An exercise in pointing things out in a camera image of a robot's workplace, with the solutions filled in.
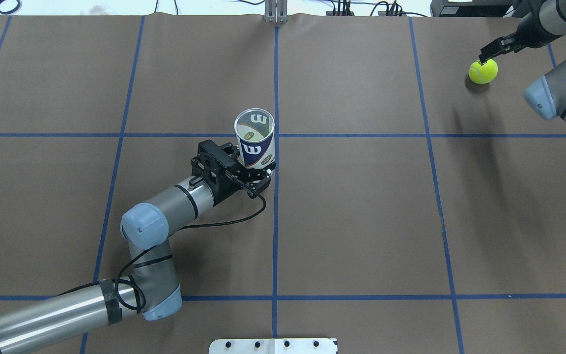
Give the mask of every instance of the tennis ball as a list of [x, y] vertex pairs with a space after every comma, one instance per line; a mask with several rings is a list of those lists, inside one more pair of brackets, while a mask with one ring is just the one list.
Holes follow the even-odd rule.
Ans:
[[487, 84], [497, 76], [498, 70], [499, 67], [497, 67], [497, 63], [494, 60], [489, 59], [484, 63], [478, 60], [471, 64], [469, 78], [476, 84]]

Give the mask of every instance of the blue and white can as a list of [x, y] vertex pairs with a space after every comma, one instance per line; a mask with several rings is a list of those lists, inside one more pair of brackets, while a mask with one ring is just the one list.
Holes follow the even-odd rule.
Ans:
[[246, 168], [265, 168], [274, 161], [274, 117], [261, 108], [250, 108], [235, 119], [235, 134]]

